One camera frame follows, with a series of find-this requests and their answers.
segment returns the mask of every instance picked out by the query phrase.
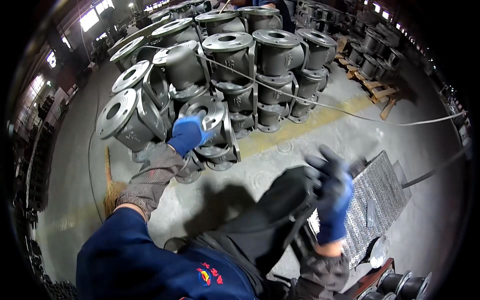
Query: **cable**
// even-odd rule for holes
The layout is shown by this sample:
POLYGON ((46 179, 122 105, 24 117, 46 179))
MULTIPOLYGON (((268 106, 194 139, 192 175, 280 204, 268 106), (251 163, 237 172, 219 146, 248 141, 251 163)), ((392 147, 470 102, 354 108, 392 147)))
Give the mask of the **cable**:
MULTIPOLYGON (((155 47, 155 46, 141 46, 141 47, 139 47, 139 48, 167 49, 167 48, 155 47)), ((458 116, 460 116, 460 115, 466 114, 466 113, 468 112, 468 111, 462 111, 462 112, 459 112, 459 113, 457 113, 457 114, 455 114, 455 115, 451 115, 451 116, 448 116, 448 117, 443 117, 443 118, 438 118, 438 119, 433 119, 433 120, 417 121, 417 122, 406 123, 406 124, 396 124, 396 123, 390 123, 390 122, 386 122, 386 121, 369 119, 369 118, 366 118, 366 117, 362 117, 362 116, 358 116, 358 115, 352 114, 352 113, 350 113, 350 112, 348 112, 348 111, 346 111, 346 110, 343 110, 343 109, 341 109, 341 108, 337 108, 337 107, 335 107, 335 106, 318 103, 318 102, 312 101, 312 100, 310 100, 310 99, 304 99, 304 98, 302 98, 302 97, 298 97, 298 96, 294 96, 294 95, 291 95, 291 94, 282 92, 282 91, 277 90, 277 89, 275 89, 275 88, 273 88, 273 87, 271 87, 271 86, 269 86, 269 85, 266 85, 266 84, 264 84, 264 83, 262 83, 262 82, 260 82, 260 81, 258 81, 258 80, 256 80, 256 79, 253 79, 253 78, 251 78, 251 77, 249 77, 249 76, 247 76, 247 75, 245 75, 245 74, 243 74, 243 73, 241 73, 241 72, 239 72, 239 71, 237 71, 237 70, 234 70, 234 69, 232 69, 232 68, 230 68, 230 67, 227 67, 226 65, 223 65, 223 64, 221 64, 221 63, 219 63, 219 62, 216 62, 216 61, 214 61, 214 60, 211 60, 211 59, 209 59, 209 58, 206 58, 206 57, 204 57, 204 56, 201 56, 201 55, 199 55, 199 54, 197 54, 197 53, 195 53, 195 55, 196 55, 197 57, 201 58, 201 59, 207 60, 207 61, 209 61, 209 62, 211 62, 211 63, 216 64, 216 65, 222 66, 222 67, 224 67, 225 69, 227 69, 227 70, 229 70, 229 71, 232 71, 232 72, 234 72, 234 73, 237 73, 238 75, 241 75, 241 76, 243 76, 243 77, 245 77, 245 78, 247 78, 247 79, 249 79, 249 80, 251 80, 251 81, 253 81, 253 82, 256 82, 256 83, 258 83, 258 84, 260 84, 260 85, 262 85, 262 86, 264 86, 264 87, 266 87, 266 88, 269 88, 269 89, 271 89, 272 91, 275 91, 275 92, 277 92, 277 93, 280 93, 280 94, 283 94, 283 95, 287 95, 287 96, 290 96, 290 97, 295 98, 295 99, 298 99, 298 100, 303 100, 303 101, 305 101, 305 102, 307 102, 307 103, 310 103, 310 104, 315 104, 315 105, 319 105, 319 106, 322 106, 322 107, 325 107, 325 108, 330 108, 330 109, 334 109, 334 110, 337 110, 337 111, 341 111, 341 112, 346 113, 346 114, 348 114, 348 115, 351 115, 351 116, 353 116, 353 117, 355 117, 355 118, 359 118, 359 119, 362 119, 362 120, 373 121, 373 122, 377 122, 377 123, 381 123, 381 124, 388 124, 388 125, 395 125, 395 126, 415 126, 415 125, 436 123, 436 122, 441 122, 441 121, 453 119, 453 118, 455 118, 455 117, 458 117, 458 116)))

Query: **concrete floor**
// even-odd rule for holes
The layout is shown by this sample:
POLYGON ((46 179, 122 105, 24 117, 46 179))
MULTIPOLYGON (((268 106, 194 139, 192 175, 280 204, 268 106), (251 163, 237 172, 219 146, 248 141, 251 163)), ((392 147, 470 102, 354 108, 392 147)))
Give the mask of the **concrete floor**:
MULTIPOLYGON (((94 72, 87 87, 71 103, 58 135, 48 207, 39 215, 36 230, 45 270, 52 279, 75 282, 76 255, 104 219, 105 145, 110 147, 114 180, 128 181, 140 167, 129 160, 127 148, 117 140, 100 140, 94 135, 90 153, 93 199, 87 163, 88 141, 95 126, 97 99, 100 99, 101 111, 119 74, 111 63, 94 72)), ((387 119, 389 122, 407 123, 446 115, 422 71, 405 62, 401 75, 403 93, 399 94, 399 101, 387 119)), ((360 85, 347 80, 343 69, 335 63, 320 101, 376 120, 381 120, 379 114, 386 104, 373 105, 360 85)), ((371 158, 386 150, 392 163, 399 160, 408 180, 430 171, 460 149, 450 121, 397 127, 316 108, 305 124, 286 120, 276 133, 253 132, 240 140, 242 162, 231 169, 205 171, 190 185, 180 185, 173 180, 148 223, 153 240, 162 247, 170 237, 214 228, 257 201, 284 168, 302 164, 302 157, 316 154, 316 146, 321 143, 348 160, 366 152, 370 152, 367 158, 371 158)), ((411 187, 413 196, 387 232, 397 273, 412 270, 415 276, 426 276, 433 271, 434 281, 440 277, 463 210, 463 179, 463 164, 458 161, 411 187)), ((274 272, 289 277, 299 275, 292 251, 284 255, 274 272)))

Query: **blue work glove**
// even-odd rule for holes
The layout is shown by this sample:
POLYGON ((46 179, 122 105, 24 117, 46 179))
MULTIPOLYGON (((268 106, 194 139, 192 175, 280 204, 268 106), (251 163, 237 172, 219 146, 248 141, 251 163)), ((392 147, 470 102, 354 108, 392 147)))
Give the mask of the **blue work glove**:
POLYGON ((323 160, 307 156, 305 160, 312 166, 307 168, 307 176, 313 181, 313 190, 318 197, 317 212, 320 232, 319 245, 324 245, 345 236, 345 217, 352 194, 352 177, 348 165, 326 145, 320 146, 323 160))
POLYGON ((180 156, 185 156, 190 150, 203 145, 213 136, 213 132, 202 129, 202 119, 199 116, 179 118, 173 124, 172 138, 167 142, 180 156))

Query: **person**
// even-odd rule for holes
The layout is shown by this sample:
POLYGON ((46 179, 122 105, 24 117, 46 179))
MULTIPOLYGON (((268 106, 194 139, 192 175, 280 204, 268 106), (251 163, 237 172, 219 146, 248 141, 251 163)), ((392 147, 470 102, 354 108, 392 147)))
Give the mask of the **person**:
POLYGON ((80 299, 252 300, 338 299, 347 282, 341 251, 352 192, 347 165, 328 147, 326 160, 285 170, 259 202, 237 218, 188 239, 178 253, 157 247, 147 222, 182 157, 210 138, 198 116, 178 119, 173 137, 158 144, 116 200, 115 211, 77 256, 80 299), (300 266, 300 278, 280 290, 265 278, 317 209, 318 244, 300 266))
MULTIPOLYGON (((227 0, 219 0, 212 8, 216 9, 220 6, 223 7, 224 4, 220 5, 221 2, 225 3, 227 0)), ((278 8, 283 20, 282 29, 291 33, 295 33, 295 24, 292 22, 290 13, 288 12, 288 7, 283 0, 231 0, 230 4, 234 5, 235 9, 245 6, 278 8)))

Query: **broom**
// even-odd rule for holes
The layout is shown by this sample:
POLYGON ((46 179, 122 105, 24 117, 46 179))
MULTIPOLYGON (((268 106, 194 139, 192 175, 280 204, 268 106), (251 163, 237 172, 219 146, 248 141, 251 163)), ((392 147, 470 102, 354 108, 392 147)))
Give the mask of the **broom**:
POLYGON ((105 173, 107 174, 107 194, 103 200, 105 218, 113 213, 115 201, 122 191, 127 188, 127 183, 123 181, 112 181, 112 171, 110 170, 110 151, 105 146, 105 173))

